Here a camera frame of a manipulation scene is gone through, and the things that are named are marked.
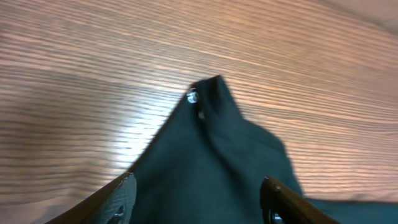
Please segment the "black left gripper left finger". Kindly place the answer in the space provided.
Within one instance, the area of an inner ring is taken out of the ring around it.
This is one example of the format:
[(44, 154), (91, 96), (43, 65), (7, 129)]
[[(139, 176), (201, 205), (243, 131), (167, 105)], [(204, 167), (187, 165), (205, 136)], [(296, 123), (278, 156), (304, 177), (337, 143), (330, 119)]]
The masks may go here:
[(125, 172), (46, 224), (128, 224), (136, 192), (134, 174)]

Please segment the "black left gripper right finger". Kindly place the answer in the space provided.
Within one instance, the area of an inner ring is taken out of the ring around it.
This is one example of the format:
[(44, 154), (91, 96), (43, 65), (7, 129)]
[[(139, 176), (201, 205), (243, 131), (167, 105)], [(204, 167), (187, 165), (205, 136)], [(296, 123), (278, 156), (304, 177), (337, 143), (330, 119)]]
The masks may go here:
[(265, 224), (339, 224), (273, 177), (264, 178), (260, 198)]

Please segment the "black t-shirt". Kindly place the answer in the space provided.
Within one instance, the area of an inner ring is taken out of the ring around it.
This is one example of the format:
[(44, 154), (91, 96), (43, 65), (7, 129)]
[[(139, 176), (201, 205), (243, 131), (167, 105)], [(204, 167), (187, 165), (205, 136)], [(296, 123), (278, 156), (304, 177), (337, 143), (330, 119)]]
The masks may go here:
[(262, 223), (274, 177), (302, 189), (283, 143), (243, 118), (223, 77), (194, 84), (135, 163), (131, 223)]

